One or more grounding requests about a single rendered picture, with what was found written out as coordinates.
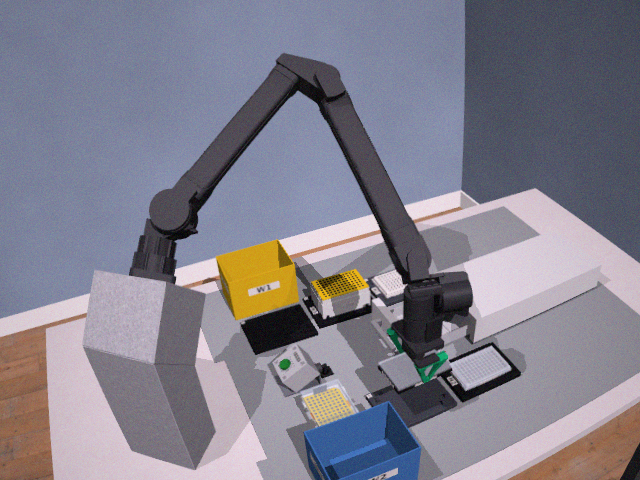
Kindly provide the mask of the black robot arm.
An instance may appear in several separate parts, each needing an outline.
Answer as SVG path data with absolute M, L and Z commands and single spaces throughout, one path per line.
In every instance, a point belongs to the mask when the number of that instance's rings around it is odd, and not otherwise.
M 426 343 L 442 336 L 443 321 L 460 325 L 473 304 L 468 274 L 429 274 L 431 253 L 361 123 L 338 69 L 286 53 L 276 64 L 182 179 L 153 197 L 151 219 L 146 219 L 129 276 L 175 284 L 174 241 L 198 233 L 197 213 L 215 187 L 284 103 L 300 91 L 318 103 L 375 217 L 402 283 L 408 284 L 403 293 L 404 315 L 422 321 L 433 314 L 426 324 Z

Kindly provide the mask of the yellow bin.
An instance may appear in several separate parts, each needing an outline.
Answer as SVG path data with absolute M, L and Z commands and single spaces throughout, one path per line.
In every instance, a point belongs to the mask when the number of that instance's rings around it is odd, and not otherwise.
M 299 302 L 295 264 L 278 239 L 216 256 L 216 261 L 235 320 Z

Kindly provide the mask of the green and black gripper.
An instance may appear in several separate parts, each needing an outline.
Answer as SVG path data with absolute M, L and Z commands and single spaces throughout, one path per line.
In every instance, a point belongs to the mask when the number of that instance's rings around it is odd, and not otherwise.
M 426 324 L 432 317 L 433 314 L 426 320 L 415 321 L 408 319 L 403 313 L 403 319 L 391 323 L 391 328 L 387 329 L 387 334 L 399 353 L 405 352 L 414 362 L 414 366 L 423 383 L 430 381 L 435 372 L 448 359 L 448 355 L 444 351 L 425 356 L 425 353 L 429 351 L 434 349 L 438 351 L 444 348 L 444 340 L 441 337 L 426 343 Z M 402 346 L 398 341 L 398 337 L 402 340 Z M 430 366 L 432 368 L 428 376 L 426 376 L 425 370 Z

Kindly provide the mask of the blue bin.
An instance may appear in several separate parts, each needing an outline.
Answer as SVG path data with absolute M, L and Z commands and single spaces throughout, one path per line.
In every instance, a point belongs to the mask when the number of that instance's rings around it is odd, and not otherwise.
M 389 401 L 305 431 L 304 439 L 315 480 L 418 480 L 421 446 Z

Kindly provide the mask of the grey bench mat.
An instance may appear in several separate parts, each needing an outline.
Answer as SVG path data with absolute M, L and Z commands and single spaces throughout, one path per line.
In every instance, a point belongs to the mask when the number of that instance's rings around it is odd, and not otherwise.
M 419 231 L 431 253 L 429 274 L 539 234 L 502 206 Z M 264 480 L 315 480 L 304 432 L 311 430 L 297 393 L 285 397 L 272 362 L 295 343 L 327 364 L 359 412 L 366 395 L 390 386 L 378 362 L 391 352 L 370 326 L 372 313 L 319 328 L 303 298 L 311 282 L 356 269 L 363 279 L 395 269 L 385 242 L 295 268 L 299 302 L 235 320 L 223 290 L 206 294 L 201 329 L 215 363 L 225 361 L 267 459 Z M 318 331 L 255 355 L 240 322 L 300 304 Z M 444 345 L 448 360 L 495 343 L 521 375 L 410 428 L 422 447 L 418 480 L 442 480 L 567 416 L 640 372 L 640 315 L 599 281 L 597 287 L 473 344 Z

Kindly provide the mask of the white assay plate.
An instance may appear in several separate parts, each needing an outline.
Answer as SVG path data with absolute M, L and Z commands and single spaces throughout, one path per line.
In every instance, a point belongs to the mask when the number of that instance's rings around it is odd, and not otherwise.
M 404 288 L 407 285 L 402 285 L 402 277 L 397 273 L 396 270 L 375 276 L 372 279 L 372 282 L 386 298 L 404 293 Z
M 450 373 L 465 391 L 484 384 L 512 370 L 510 365 L 492 346 L 454 361 L 451 364 L 453 365 L 453 368 Z

